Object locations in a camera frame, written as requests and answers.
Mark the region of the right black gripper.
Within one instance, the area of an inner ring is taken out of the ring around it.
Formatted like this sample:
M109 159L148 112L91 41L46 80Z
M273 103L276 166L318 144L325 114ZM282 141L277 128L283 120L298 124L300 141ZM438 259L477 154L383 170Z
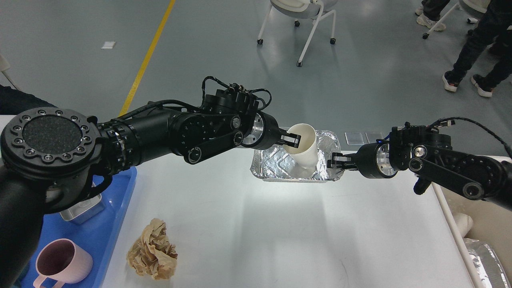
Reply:
M393 178L398 171L391 165L388 143L371 143L356 153L333 152L327 161L328 168L358 171L369 179Z

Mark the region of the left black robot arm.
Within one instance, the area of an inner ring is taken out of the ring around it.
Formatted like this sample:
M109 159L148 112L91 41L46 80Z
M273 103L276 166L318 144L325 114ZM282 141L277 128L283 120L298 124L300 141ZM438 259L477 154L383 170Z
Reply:
M207 76L202 103L149 102L99 123L75 110L33 108L14 116L1 133L1 286L11 287L40 240L44 215L102 193L119 172L168 154L197 164L238 146L297 148L264 113L270 102Z

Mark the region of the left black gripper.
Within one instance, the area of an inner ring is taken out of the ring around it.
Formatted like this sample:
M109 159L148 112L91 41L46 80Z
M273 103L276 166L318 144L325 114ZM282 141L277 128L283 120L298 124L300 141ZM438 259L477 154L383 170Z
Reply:
M279 127L273 116L258 112L252 130L243 139L242 146L255 150L266 150L278 144L297 149L300 145L300 139L300 135L289 133L288 129Z

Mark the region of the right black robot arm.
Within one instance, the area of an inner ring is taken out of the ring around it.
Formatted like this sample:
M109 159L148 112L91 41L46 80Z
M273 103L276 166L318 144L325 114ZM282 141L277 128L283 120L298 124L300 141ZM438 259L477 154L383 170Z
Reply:
M439 131L455 120L448 117L426 126L409 122L394 126L387 137L364 144L356 153L333 152L327 165L358 171L369 179L389 179L399 171L411 171L418 177L413 187L417 195L435 183L466 199L511 210L511 162L455 151L450 136Z

